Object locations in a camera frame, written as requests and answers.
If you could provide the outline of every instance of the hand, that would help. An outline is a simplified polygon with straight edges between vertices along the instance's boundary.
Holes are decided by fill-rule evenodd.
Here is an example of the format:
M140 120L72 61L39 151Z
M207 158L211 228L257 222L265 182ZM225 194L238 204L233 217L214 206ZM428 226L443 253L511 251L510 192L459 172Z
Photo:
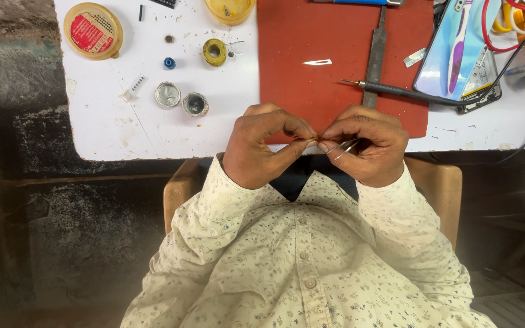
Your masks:
M264 140L281 130L297 139L273 153ZM307 120L275 103L252 105L234 124L222 160L224 172L240 187L258 189L280 176L306 148L317 145L316 137Z
M408 132L392 115L351 104L321 133L321 137L325 140L317 147L323 152L342 141L364 138L338 160L335 158L344 149L336 149L327 156L333 165L366 186L385 187L403 174Z

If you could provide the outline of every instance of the wooden chair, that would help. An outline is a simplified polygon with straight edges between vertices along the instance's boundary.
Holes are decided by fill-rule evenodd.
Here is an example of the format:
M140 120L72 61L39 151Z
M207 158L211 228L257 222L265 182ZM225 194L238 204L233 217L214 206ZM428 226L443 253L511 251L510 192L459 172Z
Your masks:
M404 161L415 185L441 218L441 232L455 250L463 184L461 169L453 165L410 157L405 157ZM201 188L198 160L187 159L163 190L166 234L171 231L171 219L176 209Z

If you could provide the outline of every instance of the toothbrush image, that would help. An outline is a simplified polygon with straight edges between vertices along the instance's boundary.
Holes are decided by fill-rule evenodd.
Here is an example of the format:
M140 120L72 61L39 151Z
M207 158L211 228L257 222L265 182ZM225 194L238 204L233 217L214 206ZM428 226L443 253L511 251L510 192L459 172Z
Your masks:
M455 4L455 11L461 11L461 22L459 23L459 30L451 49L451 57L448 60L448 80L447 80L447 91L448 94L452 94L455 91L457 85L457 79L459 78L459 71L461 70L461 61L463 60L463 46L465 43L465 31L467 30L467 21L469 20L469 11L471 10L471 4L473 0L466 0L463 4L463 0L457 0Z

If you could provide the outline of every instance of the blue knob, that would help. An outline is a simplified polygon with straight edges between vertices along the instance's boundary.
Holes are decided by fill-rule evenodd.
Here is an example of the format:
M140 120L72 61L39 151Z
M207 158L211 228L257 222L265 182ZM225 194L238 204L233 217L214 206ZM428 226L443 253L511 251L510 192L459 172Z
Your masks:
M165 64L165 67L169 68L170 70L173 70L176 67L176 61L171 59L171 57L165 58L163 63Z

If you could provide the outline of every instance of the red mat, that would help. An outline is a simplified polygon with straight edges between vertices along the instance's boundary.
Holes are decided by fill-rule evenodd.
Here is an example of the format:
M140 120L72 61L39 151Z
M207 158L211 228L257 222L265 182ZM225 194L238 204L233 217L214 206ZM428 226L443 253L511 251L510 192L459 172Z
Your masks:
M362 90L339 83L364 79L372 32L380 6L310 3L307 0L259 0L259 70L261 101L274 101L299 115L316 131L329 126L348 104L362 102ZM433 2L406 0L386 11L386 50L381 83L412 89L419 64L406 68L403 59L428 47L432 37ZM331 65L303 65L331 59ZM376 109L396 115L410 137L427 133L428 104L379 95ZM267 144L286 144L282 133Z

